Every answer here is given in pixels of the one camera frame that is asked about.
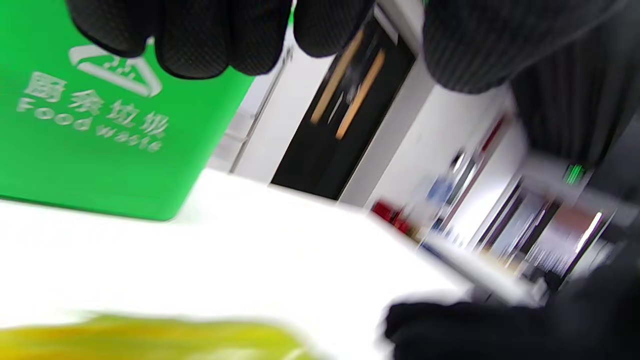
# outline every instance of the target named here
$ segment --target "green trash bin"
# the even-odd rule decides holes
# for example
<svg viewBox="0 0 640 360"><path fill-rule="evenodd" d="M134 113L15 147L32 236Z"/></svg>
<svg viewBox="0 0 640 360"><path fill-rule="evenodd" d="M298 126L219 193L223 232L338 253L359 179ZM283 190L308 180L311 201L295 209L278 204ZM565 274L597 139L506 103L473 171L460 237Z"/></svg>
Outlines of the green trash bin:
<svg viewBox="0 0 640 360"><path fill-rule="evenodd" d="M0 5L0 196L127 217L174 217L253 78L205 81L113 56L64 0Z"/></svg>

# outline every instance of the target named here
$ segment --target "red object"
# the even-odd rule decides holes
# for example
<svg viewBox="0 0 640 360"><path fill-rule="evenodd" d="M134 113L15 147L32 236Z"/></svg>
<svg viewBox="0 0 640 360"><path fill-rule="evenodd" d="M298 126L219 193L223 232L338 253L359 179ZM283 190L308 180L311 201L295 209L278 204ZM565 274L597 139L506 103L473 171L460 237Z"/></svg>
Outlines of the red object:
<svg viewBox="0 0 640 360"><path fill-rule="evenodd" d="M405 219L397 217L394 222L393 222L393 226L400 230L401 233L403 234L408 234L409 230L411 230L411 224L409 224Z"/></svg>
<svg viewBox="0 0 640 360"><path fill-rule="evenodd" d="M491 144L495 140L495 137L498 135L498 131L500 131L500 128L502 127L503 124L504 124L504 116L501 117L500 120L498 120L498 122L493 127L493 130L491 130L491 133L489 134L487 139L484 141L484 144L480 148L481 152L486 152L486 150L489 149L489 146L491 146Z"/></svg>
<svg viewBox="0 0 640 360"><path fill-rule="evenodd" d="M384 219L384 221L386 222L393 222L402 212L401 209L397 209L393 205L385 202L384 200L376 201L376 203L373 204L371 211L374 214L381 217L382 219Z"/></svg>

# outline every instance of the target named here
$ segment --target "black glove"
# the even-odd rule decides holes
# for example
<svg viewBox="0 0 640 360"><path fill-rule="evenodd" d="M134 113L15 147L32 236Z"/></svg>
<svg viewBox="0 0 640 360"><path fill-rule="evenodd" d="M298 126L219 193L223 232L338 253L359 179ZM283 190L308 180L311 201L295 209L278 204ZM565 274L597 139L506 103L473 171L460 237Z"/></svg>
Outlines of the black glove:
<svg viewBox="0 0 640 360"><path fill-rule="evenodd" d="M374 0L299 0L298 45L309 55L339 52L355 35ZM140 56L155 38L168 73L208 79L229 65L247 75L277 63L292 0L67 0L78 30L96 45L126 58Z"/></svg>

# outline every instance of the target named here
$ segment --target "person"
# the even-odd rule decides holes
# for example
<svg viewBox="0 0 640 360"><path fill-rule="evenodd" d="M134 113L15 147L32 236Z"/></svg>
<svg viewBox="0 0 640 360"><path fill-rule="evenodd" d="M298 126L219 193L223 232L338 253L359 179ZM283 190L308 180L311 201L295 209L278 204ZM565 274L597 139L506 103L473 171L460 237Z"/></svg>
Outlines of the person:
<svg viewBox="0 0 640 360"><path fill-rule="evenodd" d="M476 94L608 19L625 0L430 0L425 5L426 66L442 86ZM282 52L292 0L67 0L78 30L122 57L155 39L158 62L184 79L209 79L228 67L269 72ZM316 57L345 48L371 16L373 0L298 0L294 35ZM409 359L637 358L640 266L597 269L539 309L459 303L396 304L385 336Z"/></svg>

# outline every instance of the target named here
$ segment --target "white wall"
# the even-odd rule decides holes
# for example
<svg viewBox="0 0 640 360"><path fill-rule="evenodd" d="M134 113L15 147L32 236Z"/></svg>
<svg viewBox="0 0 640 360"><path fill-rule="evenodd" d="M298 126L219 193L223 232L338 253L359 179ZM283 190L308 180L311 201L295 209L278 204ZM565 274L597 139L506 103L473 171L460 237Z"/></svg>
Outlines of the white wall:
<svg viewBox="0 0 640 360"><path fill-rule="evenodd" d="M423 58L415 61L374 138L347 183L340 202L364 206L418 117L435 82Z"/></svg>
<svg viewBox="0 0 640 360"><path fill-rule="evenodd" d="M311 58L294 47L293 59L259 119L236 175L271 182L332 61L333 57Z"/></svg>
<svg viewBox="0 0 640 360"><path fill-rule="evenodd" d="M460 236L463 246L474 240L476 233L481 234L486 229L488 224L482 226L484 220L518 172L528 150L524 127L519 121L510 123L476 183L449 222L449 227Z"/></svg>
<svg viewBox="0 0 640 360"><path fill-rule="evenodd" d="M458 150L477 146L502 114L508 93L500 87L465 95L435 86L365 206L380 198L407 203L421 179L446 171Z"/></svg>

